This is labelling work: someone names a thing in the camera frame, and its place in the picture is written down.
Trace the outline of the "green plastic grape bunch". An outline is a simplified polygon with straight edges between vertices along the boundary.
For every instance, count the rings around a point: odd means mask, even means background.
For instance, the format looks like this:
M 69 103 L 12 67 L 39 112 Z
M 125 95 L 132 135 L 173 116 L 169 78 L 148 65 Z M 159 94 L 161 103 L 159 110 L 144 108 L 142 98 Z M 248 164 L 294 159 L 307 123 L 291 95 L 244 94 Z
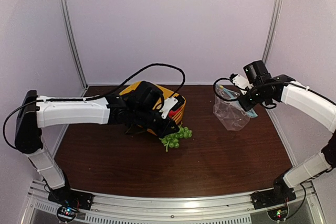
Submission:
M 160 139 L 161 143 L 165 147 L 165 151 L 168 152 L 171 148 L 179 148 L 180 140 L 191 138 L 193 131 L 188 127 L 179 126 L 179 130 L 176 133 L 169 134 Z

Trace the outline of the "clear zip top bag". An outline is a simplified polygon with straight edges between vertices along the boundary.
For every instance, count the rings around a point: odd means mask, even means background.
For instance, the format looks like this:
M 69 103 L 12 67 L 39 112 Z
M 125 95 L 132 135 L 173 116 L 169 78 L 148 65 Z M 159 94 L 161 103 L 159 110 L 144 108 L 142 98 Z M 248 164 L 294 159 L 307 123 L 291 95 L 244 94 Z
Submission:
M 257 118 L 254 109 L 245 112 L 238 101 L 227 102 L 215 96 L 213 113 L 228 131 L 240 131 L 251 119 Z

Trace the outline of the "bright red plastic apple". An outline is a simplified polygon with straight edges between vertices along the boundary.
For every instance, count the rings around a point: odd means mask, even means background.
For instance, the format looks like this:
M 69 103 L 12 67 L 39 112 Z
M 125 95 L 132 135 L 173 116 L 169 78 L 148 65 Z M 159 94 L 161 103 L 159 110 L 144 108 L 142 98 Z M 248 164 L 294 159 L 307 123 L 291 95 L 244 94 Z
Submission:
M 180 114 L 181 110 L 182 110 L 181 107 L 178 108 L 178 109 L 175 110 L 175 111 L 174 111 L 174 110 L 171 110 L 171 111 L 168 113 L 168 116 L 169 116 L 170 118 L 174 118 L 174 117 L 176 117 L 177 115 Z

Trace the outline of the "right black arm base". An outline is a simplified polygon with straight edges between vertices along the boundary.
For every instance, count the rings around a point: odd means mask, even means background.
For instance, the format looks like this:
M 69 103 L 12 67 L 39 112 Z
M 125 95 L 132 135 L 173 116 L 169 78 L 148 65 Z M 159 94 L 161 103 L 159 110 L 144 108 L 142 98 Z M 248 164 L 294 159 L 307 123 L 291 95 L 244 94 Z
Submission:
M 285 204 L 295 199 L 295 191 L 285 183 L 284 174 L 274 180 L 272 189 L 255 191 L 251 194 L 251 202 L 256 210 Z

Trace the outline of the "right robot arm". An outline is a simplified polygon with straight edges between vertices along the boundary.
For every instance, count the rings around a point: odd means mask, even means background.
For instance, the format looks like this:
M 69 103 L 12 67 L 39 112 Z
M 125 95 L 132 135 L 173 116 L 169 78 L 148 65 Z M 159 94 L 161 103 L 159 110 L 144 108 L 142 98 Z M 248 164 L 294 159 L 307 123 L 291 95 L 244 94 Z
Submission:
M 335 169 L 335 65 L 297 60 L 244 64 L 233 83 L 243 89 L 244 110 L 274 102 L 276 116 L 298 164 L 280 176 L 283 184 L 269 192 L 279 204 L 293 188 Z

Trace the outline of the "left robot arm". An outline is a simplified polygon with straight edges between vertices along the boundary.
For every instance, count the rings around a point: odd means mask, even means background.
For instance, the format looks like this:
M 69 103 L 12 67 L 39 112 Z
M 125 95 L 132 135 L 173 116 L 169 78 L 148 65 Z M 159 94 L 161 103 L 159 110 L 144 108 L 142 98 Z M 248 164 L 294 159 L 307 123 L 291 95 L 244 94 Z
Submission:
M 51 98 L 27 92 L 16 120 L 15 148 L 25 154 L 58 200 L 71 205 L 75 192 L 44 145 L 41 130 L 63 124 L 126 124 L 159 138 L 179 131 L 185 99 L 177 92 L 147 81 L 121 92 L 83 98 Z

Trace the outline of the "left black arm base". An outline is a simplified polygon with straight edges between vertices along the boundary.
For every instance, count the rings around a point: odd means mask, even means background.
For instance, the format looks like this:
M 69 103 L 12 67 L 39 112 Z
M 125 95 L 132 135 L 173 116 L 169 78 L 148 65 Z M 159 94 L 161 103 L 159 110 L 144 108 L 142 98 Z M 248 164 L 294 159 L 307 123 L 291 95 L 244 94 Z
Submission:
M 46 183 L 46 186 L 49 189 L 48 200 L 58 203 L 64 207 L 90 210 L 93 194 L 71 189 L 65 172 L 63 172 L 63 176 L 65 179 L 65 185 L 61 188 L 52 189 L 49 184 Z

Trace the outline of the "yellow plastic basket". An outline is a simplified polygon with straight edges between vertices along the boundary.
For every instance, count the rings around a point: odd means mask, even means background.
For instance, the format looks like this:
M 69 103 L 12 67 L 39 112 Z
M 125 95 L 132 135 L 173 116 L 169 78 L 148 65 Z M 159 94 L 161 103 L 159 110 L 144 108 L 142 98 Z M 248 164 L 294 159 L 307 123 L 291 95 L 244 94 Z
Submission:
M 147 81 L 136 82 L 119 95 L 133 107 L 135 119 L 129 124 L 164 138 L 182 125 L 185 98 L 168 88 Z

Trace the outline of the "right circuit board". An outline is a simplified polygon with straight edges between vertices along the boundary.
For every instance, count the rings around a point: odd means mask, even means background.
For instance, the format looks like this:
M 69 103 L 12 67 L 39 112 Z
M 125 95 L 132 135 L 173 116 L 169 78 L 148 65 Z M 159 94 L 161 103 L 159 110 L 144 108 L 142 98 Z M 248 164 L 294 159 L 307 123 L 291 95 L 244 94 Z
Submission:
M 276 221 L 276 222 L 283 221 L 284 219 L 286 219 L 288 216 L 288 213 L 289 211 L 287 207 L 274 208 L 274 209 L 267 210 L 268 217 L 272 221 Z

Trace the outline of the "circuit board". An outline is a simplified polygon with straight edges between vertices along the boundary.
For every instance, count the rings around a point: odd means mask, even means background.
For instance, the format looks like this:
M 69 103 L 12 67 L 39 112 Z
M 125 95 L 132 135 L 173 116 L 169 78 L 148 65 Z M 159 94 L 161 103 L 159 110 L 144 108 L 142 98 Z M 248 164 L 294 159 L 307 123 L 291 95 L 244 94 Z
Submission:
M 78 212 L 74 208 L 60 206 L 56 211 L 56 217 L 62 222 L 71 222 L 76 218 Z
M 276 221 L 276 222 L 283 221 L 284 219 L 286 219 L 288 216 L 288 213 L 289 211 L 287 207 L 274 208 L 274 209 L 267 210 L 268 217 L 272 221 Z

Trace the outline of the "left circuit board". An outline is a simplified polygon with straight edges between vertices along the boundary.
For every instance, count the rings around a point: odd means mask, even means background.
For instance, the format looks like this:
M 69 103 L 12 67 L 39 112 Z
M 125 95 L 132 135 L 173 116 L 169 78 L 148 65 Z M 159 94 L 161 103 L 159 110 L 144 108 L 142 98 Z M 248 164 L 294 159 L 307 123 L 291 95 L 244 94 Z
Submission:
M 76 218 L 78 212 L 74 208 L 60 206 L 56 211 L 56 217 L 62 222 L 71 222 Z

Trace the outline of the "right aluminium frame post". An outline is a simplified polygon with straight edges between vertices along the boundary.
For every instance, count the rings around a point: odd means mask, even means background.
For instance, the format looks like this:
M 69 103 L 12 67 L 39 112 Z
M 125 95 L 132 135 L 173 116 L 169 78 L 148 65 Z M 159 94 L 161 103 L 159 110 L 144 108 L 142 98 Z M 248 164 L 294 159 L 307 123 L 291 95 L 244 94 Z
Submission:
M 277 25 L 279 22 L 279 18 L 280 18 L 280 14 L 281 14 L 281 9 L 282 9 L 282 5 L 283 5 L 283 1 L 284 0 L 274 0 L 274 5 L 272 8 L 272 14 L 271 14 L 271 20 L 270 20 L 270 24 L 269 24 L 269 29 L 268 29 L 268 35 L 266 38 L 266 43 L 265 43 L 265 47 L 264 47 L 264 51 L 262 54 L 262 61 L 264 64 L 267 63 L 270 53 L 271 53 L 271 49 L 272 49 L 272 45 L 274 43 L 274 39 L 275 39 L 275 35 L 276 35 L 276 29 L 277 29 Z

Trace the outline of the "aluminium frame post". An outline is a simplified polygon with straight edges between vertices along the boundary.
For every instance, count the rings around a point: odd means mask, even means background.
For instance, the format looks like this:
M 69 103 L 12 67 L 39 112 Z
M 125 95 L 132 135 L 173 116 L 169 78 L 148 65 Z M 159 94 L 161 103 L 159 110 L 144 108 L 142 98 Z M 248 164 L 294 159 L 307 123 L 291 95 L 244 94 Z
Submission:
M 280 14 L 281 14 L 281 9 L 282 9 L 282 5 L 283 5 L 283 1 L 284 0 L 274 0 L 274 5 L 272 8 L 272 14 L 271 14 L 271 20 L 270 20 L 270 24 L 269 24 L 269 29 L 268 29 L 268 35 L 266 38 L 266 43 L 265 43 L 265 47 L 264 47 L 264 51 L 262 54 L 262 61 L 264 64 L 267 63 L 270 53 L 271 53 L 271 49 L 272 49 L 272 45 L 274 43 L 274 39 L 275 39 L 275 35 L 276 35 L 276 29 L 277 29 L 277 25 L 279 22 L 279 18 L 280 18 Z
M 86 90 L 88 88 L 88 84 L 87 84 L 86 77 L 83 71 L 83 67 L 82 67 L 82 64 L 79 58 L 76 40 L 75 40 L 72 25 L 71 25 L 70 13 L 68 9 L 67 0 L 60 0 L 60 8 L 61 8 L 62 17 L 63 17 L 64 24 L 65 24 L 66 36 L 67 36 L 71 56 L 73 58 L 73 62 L 75 65 L 75 69 L 79 77 L 82 88 Z

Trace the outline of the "front aluminium rail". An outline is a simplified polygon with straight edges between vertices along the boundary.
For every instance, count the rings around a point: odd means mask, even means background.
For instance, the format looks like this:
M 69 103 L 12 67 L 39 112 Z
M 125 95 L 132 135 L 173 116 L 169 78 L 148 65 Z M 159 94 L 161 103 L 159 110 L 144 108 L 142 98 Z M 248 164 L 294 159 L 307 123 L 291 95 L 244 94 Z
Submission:
M 93 193 L 91 208 L 71 223 L 279 223 L 275 214 L 287 208 L 282 223 L 325 223 L 312 183 L 294 189 L 286 204 L 255 208 L 252 192 L 189 198 L 146 198 Z

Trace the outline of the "left aluminium frame post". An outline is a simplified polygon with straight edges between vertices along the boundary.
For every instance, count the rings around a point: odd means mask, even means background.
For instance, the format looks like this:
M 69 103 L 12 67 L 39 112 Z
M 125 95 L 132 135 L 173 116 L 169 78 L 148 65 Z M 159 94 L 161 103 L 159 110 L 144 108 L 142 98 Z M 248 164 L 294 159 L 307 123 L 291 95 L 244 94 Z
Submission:
M 76 40 L 75 40 L 72 25 L 71 25 L 70 13 L 68 9 L 67 0 L 60 0 L 60 8 L 61 8 L 62 17 L 63 17 L 64 24 L 65 24 L 66 36 L 67 36 L 71 56 L 73 58 L 73 62 L 75 65 L 75 69 L 79 77 L 82 88 L 86 90 L 88 88 L 88 84 L 87 84 L 86 77 L 83 71 L 83 67 L 82 67 L 82 64 L 79 58 Z

